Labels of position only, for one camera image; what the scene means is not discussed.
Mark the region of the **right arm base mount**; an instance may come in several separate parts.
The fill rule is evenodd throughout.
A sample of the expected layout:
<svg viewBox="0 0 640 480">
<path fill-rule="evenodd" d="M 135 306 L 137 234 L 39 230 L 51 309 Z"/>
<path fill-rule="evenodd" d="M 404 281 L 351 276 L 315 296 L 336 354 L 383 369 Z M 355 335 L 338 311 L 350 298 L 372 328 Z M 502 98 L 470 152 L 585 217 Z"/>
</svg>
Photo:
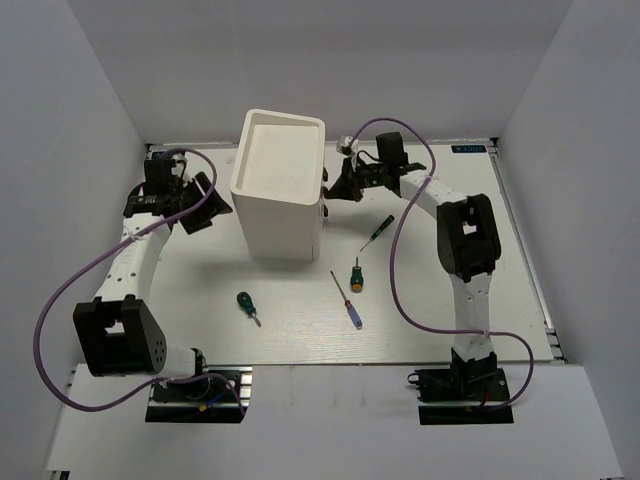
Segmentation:
<svg viewBox="0 0 640 480">
<path fill-rule="evenodd" d="M 507 425 L 514 423 L 511 406 L 497 409 L 510 400 L 504 370 L 481 380 L 471 393 L 453 385 L 448 368 L 415 370 L 407 382 L 417 390 L 418 414 L 422 426 Z"/>
</svg>

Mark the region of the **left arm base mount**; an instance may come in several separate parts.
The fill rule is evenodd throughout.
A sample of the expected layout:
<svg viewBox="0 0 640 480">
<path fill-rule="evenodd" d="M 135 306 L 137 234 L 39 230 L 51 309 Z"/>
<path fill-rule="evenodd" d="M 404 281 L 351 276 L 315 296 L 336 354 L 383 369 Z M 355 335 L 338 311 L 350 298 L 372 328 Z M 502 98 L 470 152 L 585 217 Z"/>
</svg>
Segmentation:
<svg viewBox="0 0 640 480">
<path fill-rule="evenodd" d="M 252 366 L 206 367 L 205 372 L 223 376 L 194 384 L 154 386 L 146 408 L 146 423 L 240 424 L 244 415 L 231 390 L 248 412 L 252 390 Z"/>
</svg>

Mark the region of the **thin green precision screwdriver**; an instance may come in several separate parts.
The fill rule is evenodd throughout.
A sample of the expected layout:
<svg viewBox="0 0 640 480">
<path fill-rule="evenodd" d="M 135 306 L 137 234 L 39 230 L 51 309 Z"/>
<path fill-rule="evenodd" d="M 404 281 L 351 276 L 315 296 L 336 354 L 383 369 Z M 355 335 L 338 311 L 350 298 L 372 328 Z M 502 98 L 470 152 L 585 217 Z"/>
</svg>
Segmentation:
<svg viewBox="0 0 640 480">
<path fill-rule="evenodd" d="M 384 221 L 376 228 L 376 230 L 369 236 L 367 242 L 363 245 L 360 251 L 363 251 L 371 242 L 375 241 L 382 232 L 387 229 L 393 222 L 395 217 L 393 215 L 387 216 Z"/>
</svg>

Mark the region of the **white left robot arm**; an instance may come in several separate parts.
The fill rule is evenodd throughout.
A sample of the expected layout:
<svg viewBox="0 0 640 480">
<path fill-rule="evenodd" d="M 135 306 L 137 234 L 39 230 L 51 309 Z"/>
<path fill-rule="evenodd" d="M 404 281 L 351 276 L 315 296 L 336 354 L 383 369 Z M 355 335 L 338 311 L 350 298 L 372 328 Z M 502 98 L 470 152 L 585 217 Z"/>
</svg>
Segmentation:
<svg viewBox="0 0 640 480">
<path fill-rule="evenodd" d="M 187 153 L 171 149 L 145 160 L 144 180 L 125 204 L 124 246 L 93 300 L 76 305 L 73 322 L 92 375 L 177 378 L 180 391 L 199 399 L 209 392 L 212 378 L 203 368 L 203 354 L 195 347 L 170 345 L 148 306 L 174 226 L 191 235 L 232 211 L 215 190 L 215 173 L 187 174 Z"/>
</svg>

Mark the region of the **blue red long screwdriver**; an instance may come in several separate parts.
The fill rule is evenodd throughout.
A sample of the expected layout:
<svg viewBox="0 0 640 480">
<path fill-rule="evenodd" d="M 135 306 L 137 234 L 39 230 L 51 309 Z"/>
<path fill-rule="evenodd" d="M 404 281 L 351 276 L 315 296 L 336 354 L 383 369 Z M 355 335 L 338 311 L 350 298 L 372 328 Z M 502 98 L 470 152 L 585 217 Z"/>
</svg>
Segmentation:
<svg viewBox="0 0 640 480">
<path fill-rule="evenodd" d="M 330 272 L 330 275 L 342 297 L 345 309 L 347 311 L 347 314 L 349 316 L 349 318 L 351 319 L 352 324 L 354 325 L 354 327 L 357 330 L 361 330 L 363 327 L 363 322 L 361 320 L 361 317 L 359 316 L 357 310 L 355 309 L 354 305 L 351 303 L 351 301 L 347 298 L 343 288 L 341 287 L 341 285 L 338 282 L 338 279 L 335 275 L 335 273 L 333 271 Z"/>
</svg>

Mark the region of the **green orange stubby screwdriver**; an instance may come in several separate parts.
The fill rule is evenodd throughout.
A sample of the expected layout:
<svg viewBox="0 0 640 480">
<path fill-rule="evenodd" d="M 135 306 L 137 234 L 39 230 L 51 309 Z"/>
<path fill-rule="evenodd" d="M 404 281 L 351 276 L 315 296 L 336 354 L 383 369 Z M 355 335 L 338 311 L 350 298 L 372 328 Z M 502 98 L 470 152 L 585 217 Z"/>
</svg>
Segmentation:
<svg viewBox="0 0 640 480">
<path fill-rule="evenodd" d="M 361 292 L 364 287 L 364 276 L 362 267 L 359 265 L 359 258 L 355 259 L 355 264 L 351 269 L 349 284 L 354 293 Z"/>
</svg>

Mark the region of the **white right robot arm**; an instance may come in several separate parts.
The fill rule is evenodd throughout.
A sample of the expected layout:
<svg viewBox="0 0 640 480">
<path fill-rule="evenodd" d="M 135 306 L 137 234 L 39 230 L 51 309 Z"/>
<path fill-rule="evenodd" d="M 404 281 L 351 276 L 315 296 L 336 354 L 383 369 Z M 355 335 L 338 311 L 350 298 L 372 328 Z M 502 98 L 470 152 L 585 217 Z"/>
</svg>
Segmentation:
<svg viewBox="0 0 640 480">
<path fill-rule="evenodd" d="M 359 159 L 356 139 L 337 144 L 344 156 L 341 173 L 325 191 L 328 199 L 357 201 L 367 188 L 384 187 L 428 213 L 436 221 L 437 256 L 449 275 L 454 297 L 452 329 L 424 326 L 430 333 L 451 335 L 448 377 L 429 376 L 421 385 L 449 389 L 472 399 L 484 391 L 497 373 L 497 356 L 490 339 L 489 287 L 501 244 L 490 199 L 465 195 L 435 179 L 436 161 L 429 166 L 409 160 L 398 132 L 376 137 L 377 159 Z"/>
</svg>

